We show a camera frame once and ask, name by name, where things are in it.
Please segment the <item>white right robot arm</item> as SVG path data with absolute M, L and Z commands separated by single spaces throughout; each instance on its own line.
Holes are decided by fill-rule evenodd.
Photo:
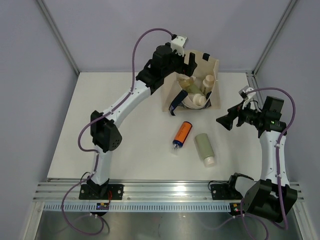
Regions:
M 287 124 L 281 121 L 284 100 L 268 96 L 261 110 L 252 109 L 250 100 L 229 108 L 227 114 L 216 119 L 227 130 L 234 120 L 237 127 L 247 123 L 258 131 L 262 150 L 261 175 L 258 181 L 241 173 L 230 176 L 226 192 L 237 199 L 243 197 L 242 208 L 246 213 L 281 223 L 298 198 L 290 187 L 286 173 L 284 146 Z

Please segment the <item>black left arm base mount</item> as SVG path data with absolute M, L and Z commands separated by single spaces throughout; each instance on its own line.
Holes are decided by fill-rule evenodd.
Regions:
M 80 200 L 122 200 L 124 194 L 123 184 L 110 183 L 100 192 L 95 192 L 87 184 L 82 184 L 78 198 Z

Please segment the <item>sage green bottle white cap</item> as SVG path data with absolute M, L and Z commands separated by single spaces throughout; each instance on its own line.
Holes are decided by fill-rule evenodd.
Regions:
M 203 161 L 205 167 L 213 167 L 215 164 L 215 153 L 209 137 L 206 133 L 200 133 L 194 138 L 196 148 L 200 159 Z

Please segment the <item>small sage green bottle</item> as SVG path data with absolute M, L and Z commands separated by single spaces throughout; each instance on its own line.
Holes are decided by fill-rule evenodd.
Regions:
M 200 95 L 203 95 L 203 92 L 195 84 L 189 85 L 185 90 L 189 94 L 200 94 Z

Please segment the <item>white cream bottle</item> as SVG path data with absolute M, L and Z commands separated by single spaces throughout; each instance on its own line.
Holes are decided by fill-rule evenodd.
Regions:
M 207 94 L 208 92 L 210 92 L 212 90 L 212 88 L 214 87 L 216 78 L 214 75 L 207 75 L 204 80 L 202 81 L 202 85 L 201 85 L 201 90 L 204 94 Z

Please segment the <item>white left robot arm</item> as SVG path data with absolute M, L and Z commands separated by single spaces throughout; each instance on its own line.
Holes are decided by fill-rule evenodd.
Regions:
M 96 154 L 93 173 L 85 183 L 90 196 L 100 200 L 108 195 L 112 153 L 122 142 L 119 127 L 124 119 L 159 89 L 170 74 L 192 76 L 198 66 L 196 55 L 190 52 L 188 62 L 185 62 L 185 57 L 185 54 L 179 55 L 168 44 L 158 46 L 152 58 L 135 75 L 133 86 L 123 99 L 104 112 L 94 111 L 91 114 L 90 134 Z

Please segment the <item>orange blue spray bottle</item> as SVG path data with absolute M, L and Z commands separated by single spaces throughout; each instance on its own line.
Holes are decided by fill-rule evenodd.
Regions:
M 189 121 L 184 121 L 172 141 L 172 153 L 176 156 L 191 132 L 193 125 Z

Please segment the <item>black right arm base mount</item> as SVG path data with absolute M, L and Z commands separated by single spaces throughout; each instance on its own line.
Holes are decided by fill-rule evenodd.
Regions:
M 210 181 L 208 183 L 213 200 L 237 200 L 239 198 L 236 191 L 226 182 Z

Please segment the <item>cream bottle with round cap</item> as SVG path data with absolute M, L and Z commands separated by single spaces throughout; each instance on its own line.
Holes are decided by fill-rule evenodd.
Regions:
M 207 102 L 206 97 L 201 95 L 200 93 L 191 94 L 189 97 L 192 103 L 196 106 L 203 106 Z

